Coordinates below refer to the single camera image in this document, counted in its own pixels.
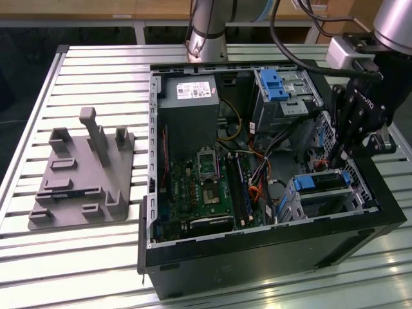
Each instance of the gray peg holder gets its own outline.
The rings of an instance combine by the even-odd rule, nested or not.
[[[82,108],[80,111],[80,123],[89,131],[91,150],[96,151],[102,167],[110,165],[108,155],[108,140],[104,134],[103,127],[96,125],[95,108]]]

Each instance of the floor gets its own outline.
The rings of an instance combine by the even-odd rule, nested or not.
[[[299,30],[295,29],[294,34],[296,33],[298,41],[304,40],[305,34],[300,35]],[[288,42],[289,34],[282,34],[284,41]],[[148,44],[180,44],[184,35],[184,27],[146,29]],[[262,28],[241,30],[240,33],[237,29],[229,29],[227,41],[270,42]],[[14,103],[8,109],[0,111],[0,181],[30,116],[55,50],[60,44],[136,44],[136,41],[131,28],[0,29],[0,82],[3,76],[3,81],[6,80],[14,94]],[[409,143],[412,142],[411,119],[412,96],[395,117],[395,122]]]

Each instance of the blue latch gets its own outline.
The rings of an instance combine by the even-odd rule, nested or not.
[[[283,209],[283,206],[285,206],[285,204],[286,204],[287,201],[288,201],[288,198],[287,198],[286,195],[284,195],[284,196],[283,196],[283,199],[282,199],[282,201],[281,201],[281,203],[280,203],[280,205],[279,205],[279,207],[278,207],[277,210],[276,210],[275,216],[280,215],[280,213],[281,213],[281,211],[282,211],[282,209]]]
[[[294,185],[296,191],[315,188],[315,183],[312,176],[298,176],[294,179]]]
[[[289,99],[289,94],[283,88],[282,80],[276,70],[261,70],[260,75],[263,87],[268,93],[269,101],[286,101]]]
[[[351,183],[349,173],[347,171],[342,171],[342,176],[346,185],[349,186]]]

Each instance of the label sticker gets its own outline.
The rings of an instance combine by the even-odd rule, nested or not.
[[[249,124],[249,131],[250,131],[250,134],[255,134],[255,123],[254,122],[251,122],[250,124]]]
[[[295,91],[295,88],[293,87],[293,85],[283,86],[283,88],[285,89],[285,91]]]
[[[268,214],[269,217],[272,217],[272,209],[268,205],[266,205],[266,213]]]
[[[212,97],[209,82],[183,82],[177,85],[178,100]]]

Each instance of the aluminum extrusion table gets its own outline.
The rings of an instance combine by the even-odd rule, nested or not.
[[[327,46],[289,48],[327,65]],[[228,51],[232,61],[284,59],[271,45],[230,45]],[[143,283],[137,274],[136,262],[138,210],[147,191],[149,64],[162,62],[185,62],[184,48],[87,46],[56,54],[0,188],[1,308],[338,309],[412,303],[412,151],[395,126],[397,152],[374,160],[408,218],[399,229],[336,267],[160,302],[149,278]],[[95,107],[107,134],[126,125],[136,136],[129,218],[88,229],[30,232],[28,213],[51,151],[50,131],[65,126],[71,135],[85,134],[77,118],[82,106]]]

